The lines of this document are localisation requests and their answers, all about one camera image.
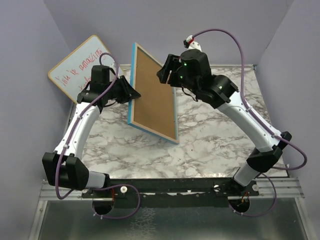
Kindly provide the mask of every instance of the red handwriting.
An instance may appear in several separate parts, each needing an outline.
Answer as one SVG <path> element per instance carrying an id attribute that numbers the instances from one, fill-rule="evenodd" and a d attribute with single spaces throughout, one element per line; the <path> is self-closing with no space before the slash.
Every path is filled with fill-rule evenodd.
<path id="1" fill-rule="evenodd" d="M 88 82 L 91 81 L 91 77 L 88 77 L 88 78 L 84 77 L 84 80 L 85 80 L 84 84 L 82 86 L 78 86 L 80 91 L 82 91 L 87 86 Z"/>
<path id="2" fill-rule="evenodd" d="M 95 53 L 91 53 L 82 63 L 79 65 L 81 71 L 86 69 L 90 63 L 93 63 L 96 59 L 100 57 L 102 51 L 98 48 Z"/>
<path id="3" fill-rule="evenodd" d="M 58 81 L 60 81 L 64 86 L 67 86 L 69 80 L 70 80 L 70 77 L 68 75 L 64 75 L 62 78 L 60 77 L 55 77 L 55 79 L 57 79 Z"/>
<path id="4" fill-rule="evenodd" d="M 66 70 L 67 72 L 73 74 L 73 75 L 78 75 L 78 73 L 76 72 L 75 69 L 71 69 L 71 70 Z"/>

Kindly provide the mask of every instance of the marble tabletop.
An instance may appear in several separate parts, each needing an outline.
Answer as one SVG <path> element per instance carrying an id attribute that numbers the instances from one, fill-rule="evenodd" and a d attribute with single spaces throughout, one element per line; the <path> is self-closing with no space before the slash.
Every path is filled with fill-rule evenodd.
<path id="1" fill-rule="evenodd" d="M 215 67 L 212 73 L 226 75 L 240 86 L 240 67 Z M 115 104 L 104 108 L 94 123 L 83 151 L 84 164 L 111 178 L 232 177 L 254 144 L 224 114 L 193 101 L 180 89 L 176 95 L 179 145 L 129 126 L 128 104 Z M 269 122 L 252 67 L 245 68 L 245 96 Z M 277 166 L 284 166 L 282 159 Z M 268 175 L 285 177 L 287 173 L 272 169 Z"/>

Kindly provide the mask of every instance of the whiteboard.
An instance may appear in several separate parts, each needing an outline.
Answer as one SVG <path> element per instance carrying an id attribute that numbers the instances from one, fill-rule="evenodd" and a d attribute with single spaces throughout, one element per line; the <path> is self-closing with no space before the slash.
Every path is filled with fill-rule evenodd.
<path id="1" fill-rule="evenodd" d="M 109 53 L 99 37 L 92 35 L 73 52 L 66 56 L 48 73 L 48 77 L 75 103 L 78 94 L 91 80 L 91 69 L 99 65 L 102 53 Z M 110 56 L 102 57 L 102 64 L 115 67 L 115 62 Z M 123 75 L 119 68 L 118 75 Z"/>

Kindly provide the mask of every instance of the cable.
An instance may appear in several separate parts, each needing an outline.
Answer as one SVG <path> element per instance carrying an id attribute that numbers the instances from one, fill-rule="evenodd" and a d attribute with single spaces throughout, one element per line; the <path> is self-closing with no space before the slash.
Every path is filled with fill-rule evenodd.
<path id="1" fill-rule="evenodd" d="M 248 191 L 246 191 L 245 194 L 242 196 L 242 198 L 241 198 L 242 203 L 244 202 L 245 196 L 247 196 L 247 195 L 248 195 Z"/>
<path id="2" fill-rule="evenodd" d="M 195 101 L 195 102 L 198 102 L 198 101 L 199 101 L 198 98 L 197 98 L 197 96 L 195 96 L 195 98 L 194 98 L 192 95 L 186 93 L 183 86 L 181 87 L 181 89 L 182 89 L 182 92 L 183 92 L 185 95 L 187 95 L 187 96 L 189 96 L 189 97 L 192 97 L 193 101 Z"/>
<path id="3" fill-rule="evenodd" d="M 104 105 L 104 108 L 107 108 L 107 107 L 111 107 L 112 105 L 114 105 L 117 101 L 113 102 L 113 103 L 110 103 L 110 104 L 107 104 L 107 105 Z"/>
<path id="4" fill-rule="evenodd" d="M 112 195 L 112 205 L 115 204 L 115 198 L 116 198 L 116 194 L 115 194 L 115 189 L 111 189 L 111 195 Z"/>
<path id="5" fill-rule="evenodd" d="M 113 81 L 111 82 L 111 84 L 106 88 L 106 90 L 103 91 L 103 93 L 101 93 L 95 100 L 93 100 L 88 106 L 86 106 L 86 108 L 79 114 L 78 118 L 75 120 L 74 122 L 74 125 L 73 127 L 71 128 L 71 131 L 70 131 L 70 134 L 69 136 L 67 137 L 66 141 L 65 141 L 65 145 L 63 146 L 63 149 L 61 151 L 61 154 L 59 156 L 59 159 L 58 159 L 58 163 L 56 165 L 56 169 L 55 169 L 55 178 L 54 178 L 54 185 L 55 185 L 55 193 L 56 193 L 56 196 L 58 199 L 60 200 L 63 200 L 65 199 L 72 191 L 73 189 L 71 189 L 70 191 L 68 191 L 64 196 L 61 196 L 60 195 L 60 192 L 59 192 L 59 172 L 60 172 L 60 166 L 61 166 L 61 163 L 62 163 L 62 159 L 66 153 L 66 150 L 68 148 L 68 145 L 70 143 L 70 140 L 78 126 L 78 123 L 79 121 L 81 120 L 82 116 L 86 113 L 86 111 L 91 107 L 93 106 L 97 101 L 99 101 L 99 99 L 101 99 L 111 88 L 112 86 L 115 84 L 116 80 L 118 79 L 117 76 L 118 76 L 118 73 L 119 73 L 119 64 L 117 62 L 117 60 L 110 54 L 110 53 L 107 53 L 107 52 L 104 52 L 100 55 L 99 57 L 99 62 L 100 62 L 100 65 L 102 65 L 102 56 L 104 55 L 108 55 L 110 56 L 113 60 L 114 60 L 114 63 L 115 63 L 115 76 L 114 76 L 114 79 Z"/>
<path id="6" fill-rule="evenodd" d="M 126 215 L 126 216 L 106 216 L 106 215 L 100 215 L 96 212 L 95 210 L 95 206 L 92 202 L 92 210 L 94 212 L 93 216 L 97 215 L 99 216 L 101 219 L 116 219 L 116 220 L 120 220 L 120 219 L 127 219 L 127 218 L 130 218 L 131 216 L 133 216 L 138 210 L 139 210 L 139 207 L 140 207 L 140 202 L 141 202 L 141 198 L 140 198 L 140 193 L 138 191 L 138 189 L 135 187 L 135 186 L 132 186 L 130 184 L 118 184 L 118 185 L 114 185 L 114 186 L 108 186 L 108 187 L 104 187 L 104 188 L 94 188 L 93 190 L 95 191 L 106 191 L 106 190 L 110 190 L 110 189 L 114 189 L 114 188 L 118 188 L 118 187 L 122 187 L 122 186 L 126 186 L 126 187 L 130 187 L 130 188 L 133 188 L 137 194 L 137 197 L 138 197 L 138 204 L 136 206 L 136 208 L 133 210 L 133 212 L 131 212 L 130 214 Z"/>
<path id="7" fill-rule="evenodd" d="M 272 210 L 275 209 L 276 204 L 277 204 L 277 200 L 278 200 L 278 199 L 277 199 L 276 186 L 275 186 L 275 184 L 272 182 L 272 180 L 271 180 L 270 177 L 268 177 L 268 176 L 265 175 L 264 173 L 261 173 L 261 174 L 262 174 L 263 176 L 265 176 L 265 177 L 269 180 L 269 182 L 270 182 L 271 185 L 272 185 L 273 191 L 274 191 L 274 198 L 273 198 L 273 203 L 272 203 L 271 207 L 270 207 L 267 211 L 265 211 L 265 212 L 263 212 L 263 213 L 259 213 L 259 214 L 245 214 L 245 213 L 243 213 L 243 212 L 238 212 L 237 210 L 235 210 L 235 209 L 231 206 L 231 204 L 229 203 L 229 207 L 232 209 L 232 211 L 233 211 L 235 214 L 238 214 L 238 215 L 243 216 L 243 217 L 248 217 L 248 218 L 256 218 L 256 217 L 262 217 L 262 216 L 264 216 L 264 215 L 267 215 L 267 214 L 269 214 Z"/>
<path id="8" fill-rule="evenodd" d="M 194 35 L 192 35 L 192 40 L 201 35 L 201 34 L 204 34 L 204 33 L 207 33 L 207 32 L 222 32 L 222 33 L 225 33 L 227 35 L 229 35 L 233 40 L 234 42 L 236 43 L 239 51 L 240 51 L 240 56 L 241 56 L 241 84 L 240 84 L 240 97 L 241 97 L 241 100 L 242 100 L 242 103 L 243 105 L 245 106 L 246 110 L 250 113 L 250 115 L 268 132 L 270 133 L 274 138 L 290 145 L 292 148 L 294 148 L 295 150 L 297 150 L 299 153 L 302 154 L 303 156 L 303 163 L 299 166 L 296 166 L 296 167 L 278 167 L 278 166 L 274 166 L 272 167 L 273 169 L 278 169 L 278 170 L 298 170 L 298 169 L 301 169 L 303 168 L 306 164 L 307 164 L 307 161 L 308 161 L 308 158 L 307 158 L 307 155 L 299 148 L 297 147 L 295 144 L 291 143 L 290 141 L 287 141 L 286 139 L 282 138 L 281 136 L 278 136 L 276 135 L 267 125 L 264 124 L 263 121 L 260 120 L 260 118 L 250 109 L 247 101 L 246 101 L 246 98 L 245 98 L 245 60 L 244 60 L 244 52 L 240 46 L 240 43 L 239 41 L 236 39 L 235 36 L 233 36 L 231 33 L 229 33 L 228 31 L 226 30 L 223 30 L 223 29 L 220 29 L 220 28 L 210 28 L 210 29 L 207 29 L 207 30 L 203 30 L 203 31 L 200 31 Z"/>

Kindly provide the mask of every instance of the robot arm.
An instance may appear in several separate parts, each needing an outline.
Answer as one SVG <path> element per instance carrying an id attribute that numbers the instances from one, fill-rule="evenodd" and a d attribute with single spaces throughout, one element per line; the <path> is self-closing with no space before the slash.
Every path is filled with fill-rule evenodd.
<path id="1" fill-rule="evenodd" d="M 287 145 L 268 133 L 247 111 L 238 87 L 224 75 L 212 75 L 208 57 L 201 51 L 199 43 L 189 36 L 184 41 L 188 48 L 180 56 L 169 54 L 157 76 L 162 84 L 187 88 L 196 99 L 210 104 L 214 109 L 227 115 L 252 140 L 255 149 L 246 163 L 236 172 L 233 179 L 241 186 L 247 186 L 260 173 L 267 172 L 277 163 Z M 288 132 L 281 133 L 269 125 L 254 109 L 252 111 L 284 139 L 290 141 Z"/>
<path id="2" fill-rule="evenodd" d="M 110 91 L 94 105 L 89 107 L 82 117 L 80 117 L 80 113 L 111 84 L 110 71 L 112 72 L 112 69 L 107 66 L 93 66 L 91 81 L 88 85 L 90 89 L 87 90 L 88 86 L 86 86 L 85 89 L 79 93 L 74 116 L 62 141 L 54 149 L 54 152 L 46 152 L 44 154 L 42 164 L 50 185 L 55 185 L 58 159 L 66 146 L 66 140 L 72 128 L 76 125 L 78 118 L 80 118 L 80 121 L 76 125 L 68 148 L 62 157 L 63 164 L 60 166 L 58 176 L 59 187 L 83 190 L 88 188 L 102 188 L 108 184 L 108 174 L 89 171 L 81 161 L 88 135 L 109 100 L 115 100 L 117 103 L 123 104 L 130 99 L 141 97 L 141 95 L 130 86 L 125 77 L 120 76 Z"/>

